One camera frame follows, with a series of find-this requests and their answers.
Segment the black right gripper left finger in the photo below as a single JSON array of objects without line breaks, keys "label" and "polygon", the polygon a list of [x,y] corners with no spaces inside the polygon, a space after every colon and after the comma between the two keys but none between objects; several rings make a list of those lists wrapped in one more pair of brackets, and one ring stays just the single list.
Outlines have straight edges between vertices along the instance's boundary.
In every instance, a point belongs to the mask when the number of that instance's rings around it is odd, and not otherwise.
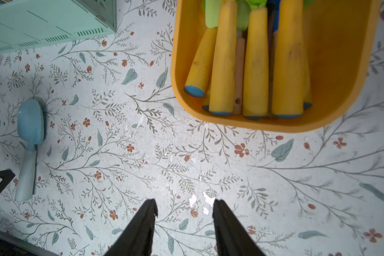
[{"label": "black right gripper left finger", "polygon": [[150,256],[157,216],[156,201],[146,200],[106,255]]}]

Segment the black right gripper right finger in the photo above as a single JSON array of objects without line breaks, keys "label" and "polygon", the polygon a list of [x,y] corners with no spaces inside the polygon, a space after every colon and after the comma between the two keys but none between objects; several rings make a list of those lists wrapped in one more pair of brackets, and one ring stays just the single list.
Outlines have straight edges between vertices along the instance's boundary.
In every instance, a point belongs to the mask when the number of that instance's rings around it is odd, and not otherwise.
[{"label": "black right gripper right finger", "polygon": [[265,256],[225,201],[214,201],[212,217],[219,256]]}]

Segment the teal toy scoop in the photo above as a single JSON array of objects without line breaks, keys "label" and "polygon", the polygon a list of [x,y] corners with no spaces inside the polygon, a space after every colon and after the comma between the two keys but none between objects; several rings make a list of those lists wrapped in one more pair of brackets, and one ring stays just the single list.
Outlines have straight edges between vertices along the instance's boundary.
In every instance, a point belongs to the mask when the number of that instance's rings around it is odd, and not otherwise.
[{"label": "teal toy scoop", "polygon": [[39,102],[35,99],[25,101],[19,108],[17,131],[27,143],[18,178],[15,200],[27,201],[33,196],[36,175],[36,147],[44,140],[44,117]]}]

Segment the green shovel yellow handle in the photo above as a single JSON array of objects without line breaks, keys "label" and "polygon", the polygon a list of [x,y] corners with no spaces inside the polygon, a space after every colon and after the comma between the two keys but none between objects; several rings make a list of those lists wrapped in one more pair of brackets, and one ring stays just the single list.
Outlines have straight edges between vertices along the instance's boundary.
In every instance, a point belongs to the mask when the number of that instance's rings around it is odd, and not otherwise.
[{"label": "green shovel yellow handle", "polygon": [[184,86],[184,90],[196,98],[203,98],[209,85],[218,31],[220,5],[221,1],[205,1],[203,4],[207,28],[197,48]]},{"label": "green shovel yellow handle", "polygon": [[219,116],[234,109],[237,11],[236,1],[221,1],[209,103],[209,112]]},{"label": "green shovel yellow handle", "polygon": [[243,85],[243,117],[264,119],[269,110],[269,46],[268,10],[266,1],[248,1],[250,6],[247,29]]}]

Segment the yellow toy piece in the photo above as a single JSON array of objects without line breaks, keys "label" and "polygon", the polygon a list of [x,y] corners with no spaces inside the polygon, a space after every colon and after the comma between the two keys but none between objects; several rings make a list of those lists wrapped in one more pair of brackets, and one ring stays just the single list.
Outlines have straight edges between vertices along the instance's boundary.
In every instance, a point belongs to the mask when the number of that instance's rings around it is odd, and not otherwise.
[{"label": "yellow toy piece", "polygon": [[274,1],[278,10],[272,114],[296,118],[304,112],[304,2]]}]

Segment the blue shovel wooden handle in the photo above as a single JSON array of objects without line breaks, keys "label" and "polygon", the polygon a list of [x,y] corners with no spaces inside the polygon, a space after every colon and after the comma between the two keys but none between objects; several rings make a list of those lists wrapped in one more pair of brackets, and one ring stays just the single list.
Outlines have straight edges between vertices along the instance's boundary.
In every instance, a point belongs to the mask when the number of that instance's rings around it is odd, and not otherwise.
[{"label": "blue shovel wooden handle", "polygon": [[246,40],[244,38],[244,33],[242,30],[238,29],[236,38],[235,94],[233,115],[242,114],[245,47]]}]

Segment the yellow plastic storage box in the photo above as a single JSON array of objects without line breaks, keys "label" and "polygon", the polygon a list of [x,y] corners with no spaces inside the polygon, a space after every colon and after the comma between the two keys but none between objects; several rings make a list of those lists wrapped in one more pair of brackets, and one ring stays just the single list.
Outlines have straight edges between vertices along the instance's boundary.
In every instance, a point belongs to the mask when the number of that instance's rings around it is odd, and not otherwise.
[{"label": "yellow plastic storage box", "polygon": [[189,114],[204,122],[282,133],[321,128],[346,112],[364,86],[380,6],[380,1],[314,1],[307,6],[305,36],[313,105],[298,118],[251,121],[212,115],[184,91],[206,25],[201,1],[178,1],[171,63],[174,94]]}]

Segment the green desktop file organizer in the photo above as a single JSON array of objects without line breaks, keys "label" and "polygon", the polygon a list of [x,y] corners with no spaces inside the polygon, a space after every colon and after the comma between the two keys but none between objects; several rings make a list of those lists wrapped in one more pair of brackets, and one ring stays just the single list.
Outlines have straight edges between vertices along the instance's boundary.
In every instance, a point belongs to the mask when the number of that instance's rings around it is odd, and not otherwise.
[{"label": "green desktop file organizer", "polygon": [[117,31],[114,0],[0,1],[0,53]]}]

